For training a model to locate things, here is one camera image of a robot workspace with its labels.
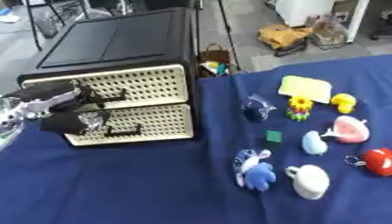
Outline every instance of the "light blue egg toy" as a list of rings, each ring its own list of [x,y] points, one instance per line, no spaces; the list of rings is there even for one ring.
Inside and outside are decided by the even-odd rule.
[[[302,148],[310,155],[322,156],[328,150],[328,145],[321,140],[317,131],[312,130],[306,133],[302,138]]]

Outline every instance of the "tripod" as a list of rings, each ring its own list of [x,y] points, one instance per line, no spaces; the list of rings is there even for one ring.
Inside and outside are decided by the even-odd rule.
[[[241,66],[240,66],[240,61],[238,60],[237,57],[237,51],[235,50],[235,44],[233,41],[233,37],[231,35],[231,27],[228,23],[228,17],[226,16],[225,8],[223,5],[222,0],[218,0],[218,5],[220,8],[220,14],[222,15],[223,23],[225,25],[227,37],[228,37],[228,42],[230,43],[231,50],[233,52],[234,56],[234,61],[235,65],[237,67],[238,71],[241,71]],[[202,9],[202,3],[201,0],[196,0],[195,1],[195,9],[196,9],[196,39],[197,39],[197,49],[198,49],[198,60],[200,60],[200,10]]]

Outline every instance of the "keychain ring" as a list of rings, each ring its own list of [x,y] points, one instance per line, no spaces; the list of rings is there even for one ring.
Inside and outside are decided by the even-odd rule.
[[[353,166],[362,166],[366,164],[364,161],[360,161],[360,159],[357,158],[356,156],[346,156],[345,162],[346,164],[353,165]]]
[[[360,160],[356,156],[346,156],[345,157],[345,162],[348,165],[355,165],[360,162]]]

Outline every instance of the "drawer handle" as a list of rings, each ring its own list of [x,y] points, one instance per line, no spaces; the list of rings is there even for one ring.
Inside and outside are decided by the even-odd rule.
[[[108,132],[105,134],[105,137],[124,137],[124,136],[140,136],[142,135],[142,124],[138,123],[136,125],[136,129],[132,131],[124,131],[124,132],[112,132],[113,127],[108,126]]]
[[[95,99],[95,103],[103,103],[103,102],[120,102],[120,101],[125,101],[127,100],[127,90],[123,88],[120,92],[119,96],[115,97],[108,97],[108,98],[103,98],[99,97],[98,99]]]

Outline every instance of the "black storage cabinet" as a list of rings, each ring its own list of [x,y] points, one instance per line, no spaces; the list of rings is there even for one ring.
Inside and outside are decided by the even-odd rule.
[[[194,137],[199,130],[199,104],[191,18],[189,10],[173,8],[77,22],[45,45],[17,81],[25,88],[76,79],[108,98],[126,91],[124,101],[106,103],[107,110],[126,111],[113,116],[117,120],[110,122],[111,131],[126,133],[130,126],[141,124],[143,134],[108,141],[103,140],[106,130],[90,136],[66,135],[73,145]],[[182,114],[187,108],[190,115]],[[80,111],[88,113],[94,107],[87,105]],[[121,116],[127,116],[130,129],[120,127]],[[166,117],[170,121],[159,123]],[[157,127],[149,120],[155,120]]]

